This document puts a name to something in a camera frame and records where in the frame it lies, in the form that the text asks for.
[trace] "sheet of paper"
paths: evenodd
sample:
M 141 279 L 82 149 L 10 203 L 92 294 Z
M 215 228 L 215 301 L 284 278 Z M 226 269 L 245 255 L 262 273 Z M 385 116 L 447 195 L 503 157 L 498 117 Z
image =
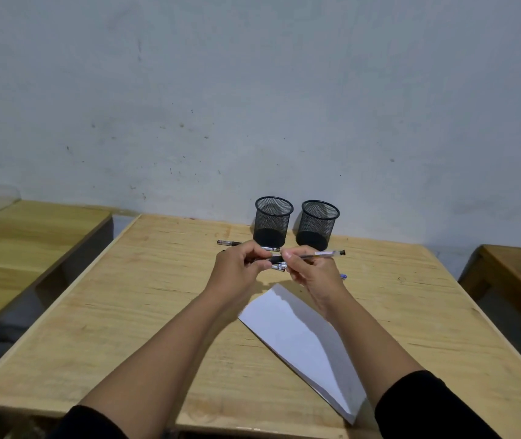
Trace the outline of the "sheet of paper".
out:
M 254 299 L 240 320 L 350 424 L 366 393 L 342 339 L 319 313 L 282 285 Z

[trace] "black mesh pen holder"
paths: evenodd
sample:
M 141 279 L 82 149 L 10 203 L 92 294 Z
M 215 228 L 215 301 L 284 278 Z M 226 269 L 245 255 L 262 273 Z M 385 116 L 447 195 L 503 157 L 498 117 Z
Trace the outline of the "black mesh pen holder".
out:
M 330 235 L 339 209 L 321 200 L 308 200 L 301 205 L 303 213 L 295 240 L 298 244 L 307 244 L 318 251 L 325 251 L 330 242 Z
M 255 232 L 252 238 L 260 246 L 282 247 L 293 205 L 283 198 L 266 196 L 258 199 L 255 206 Z

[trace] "floor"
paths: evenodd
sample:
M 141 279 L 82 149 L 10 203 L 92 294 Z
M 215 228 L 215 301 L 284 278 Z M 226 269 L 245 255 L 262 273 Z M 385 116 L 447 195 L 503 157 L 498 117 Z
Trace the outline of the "floor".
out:
M 112 237 L 116 237 L 132 221 L 132 217 L 114 216 L 113 234 L 96 233 L 64 264 L 67 280 L 72 282 L 81 271 L 89 265 Z M 466 265 L 471 252 L 447 247 L 428 247 L 447 270 L 459 277 Z M 482 310 L 506 336 L 511 344 L 521 354 L 521 314 L 500 297 L 497 289 L 492 289 L 478 302 Z M 43 312 L 43 306 L 38 301 L 33 289 L 26 290 L 17 302 L 7 309 L 0 318 L 0 357 L 8 351 L 11 345 L 30 327 Z

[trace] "right hand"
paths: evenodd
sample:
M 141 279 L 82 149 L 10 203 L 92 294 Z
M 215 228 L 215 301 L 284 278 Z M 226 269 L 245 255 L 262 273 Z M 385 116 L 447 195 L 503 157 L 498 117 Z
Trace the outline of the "right hand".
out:
M 316 252 L 312 247 L 304 245 L 282 249 L 281 255 L 287 262 L 287 271 L 291 278 L 307 288 L 318 310 L 329 319 L 334 307 L 352 296 L 344 286 L 333 259 L 303 260 L 299 257 Z

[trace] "wooden bench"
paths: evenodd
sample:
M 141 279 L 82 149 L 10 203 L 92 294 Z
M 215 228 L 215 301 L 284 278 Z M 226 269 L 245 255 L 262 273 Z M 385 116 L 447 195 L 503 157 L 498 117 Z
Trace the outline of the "wooden bench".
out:
M 521 248 L 483 244 L 459 284 L 474 300 L 495 287 L 521 313 Z

